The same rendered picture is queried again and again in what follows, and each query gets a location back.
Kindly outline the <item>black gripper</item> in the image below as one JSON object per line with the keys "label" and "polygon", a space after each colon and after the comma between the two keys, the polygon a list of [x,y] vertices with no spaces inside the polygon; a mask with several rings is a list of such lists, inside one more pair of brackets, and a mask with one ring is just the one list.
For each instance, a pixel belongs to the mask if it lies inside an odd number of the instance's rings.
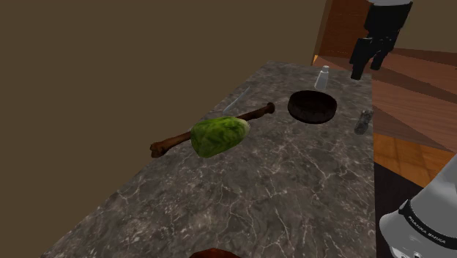
{"label": "black gripper", "polygon": [[349,60],[352,79],[361,79],[364,68],[372,57],[370,68],[380,69],[384,58],[394,49],[412,5],[412,1],[371,1],[364,23],[368,34],[357,40]]}

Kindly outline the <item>brown wooden door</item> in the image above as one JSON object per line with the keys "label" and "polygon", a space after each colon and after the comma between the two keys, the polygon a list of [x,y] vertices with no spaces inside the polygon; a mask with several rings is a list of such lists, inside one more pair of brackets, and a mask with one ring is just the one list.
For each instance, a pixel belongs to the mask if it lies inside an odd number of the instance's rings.
{"label": "brown wooden door", "polygon": [[357,39],[367,34],[363,25],[370,5],[368,0],[326,0],[313,62],[320,56],[349,59]]}

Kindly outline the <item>clear salt shaker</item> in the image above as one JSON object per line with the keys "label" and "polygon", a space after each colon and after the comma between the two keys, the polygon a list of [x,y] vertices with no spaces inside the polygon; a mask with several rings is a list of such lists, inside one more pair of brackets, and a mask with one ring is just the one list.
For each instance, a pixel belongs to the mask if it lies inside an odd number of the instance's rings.
{"label": "clear salt shaker", "polygon": [[328,82],[329,69],[330,69],[330,67],[328,65],[324,65],[321,68],[319,75],[316,79],[316,82],[314,84],[315,89],[323,90],[326,88],[327,82]]}

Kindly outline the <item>grey pepper shaker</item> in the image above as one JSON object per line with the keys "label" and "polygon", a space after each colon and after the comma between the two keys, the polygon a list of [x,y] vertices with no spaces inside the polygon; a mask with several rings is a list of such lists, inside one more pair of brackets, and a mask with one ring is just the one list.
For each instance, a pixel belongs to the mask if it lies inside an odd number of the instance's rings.
{"label": "grey pepper shaker", "polygon": [[360,117],[354,127],[354,133],[357,135],[363,135],[367,131],[373,115],[374,111],[371,109],[362,110]]}

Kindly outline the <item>dark brown bowl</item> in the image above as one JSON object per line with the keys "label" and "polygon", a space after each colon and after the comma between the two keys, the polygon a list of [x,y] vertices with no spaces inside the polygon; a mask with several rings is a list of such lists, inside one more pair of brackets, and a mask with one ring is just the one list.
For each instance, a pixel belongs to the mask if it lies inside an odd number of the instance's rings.
{"label": "dark brown bowl", "polygon": [[314,90],[294,92],[288,101],[289,114],[300,122],[322,124],[330,121],[338,104],[332,96]]}

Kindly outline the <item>grey table knife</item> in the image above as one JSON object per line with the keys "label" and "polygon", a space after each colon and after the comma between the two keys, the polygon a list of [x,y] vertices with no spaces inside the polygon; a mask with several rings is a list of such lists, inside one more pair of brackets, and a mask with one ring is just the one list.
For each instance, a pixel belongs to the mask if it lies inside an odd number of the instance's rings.
{"label": "grey table knife", "polygon": [[240,94],[232,103],[230,103],[222,112],[223,116],[227,116],[228,112],[249,92],[250,87],[248,87],[242,94]]}

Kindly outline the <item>green lettuce head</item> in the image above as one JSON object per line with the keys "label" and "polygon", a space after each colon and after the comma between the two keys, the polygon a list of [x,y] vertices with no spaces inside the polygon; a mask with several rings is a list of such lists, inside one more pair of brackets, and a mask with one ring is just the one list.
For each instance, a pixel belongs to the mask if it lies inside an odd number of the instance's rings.
{"label": "green lettuce head", "polygon": [[193,149],[202,158],[211,158],[237,146],[250,132],[250,124],[236,117],[218,117],[196,123],[190,130]]}

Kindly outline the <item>brown wooden rolling pin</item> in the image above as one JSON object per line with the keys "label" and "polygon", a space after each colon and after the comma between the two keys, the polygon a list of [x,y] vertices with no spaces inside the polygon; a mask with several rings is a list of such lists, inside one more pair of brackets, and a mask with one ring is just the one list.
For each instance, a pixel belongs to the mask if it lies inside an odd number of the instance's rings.
{"label": "brown wooden rolling pin", "polygon": [[[269,102],[266,106],[256,109],[255,111],[251,111],[245,114],[241,114],[237,116],[238,119],[243,119],[245,121],[249,121],[252,119],[258,119],[265,114],[273,114],[275,112],[275,104]],[[158,141],[155,143],[152,143],[150,145],[150,151],[151,154],[150,156],[152,158],[159,158],[163,155],[165,155],[172,147],[175,147],[178,144],[181,144],[185,141],[190,140],[191,138],[191,132],[188,131],[186,133],[180,134],[175,137],[171,137],[168,139],[165,139],[163,141]]]}

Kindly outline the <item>reddish brown round object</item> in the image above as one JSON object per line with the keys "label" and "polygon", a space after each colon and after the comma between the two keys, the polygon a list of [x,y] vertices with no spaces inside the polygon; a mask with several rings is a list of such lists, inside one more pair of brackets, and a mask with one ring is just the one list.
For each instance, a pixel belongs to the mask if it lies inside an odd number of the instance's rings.
{"label": "reddish brown round object", "polygon": [[236,254],[219,248],[209,248],[193,253],[189,258],[241,258]]}

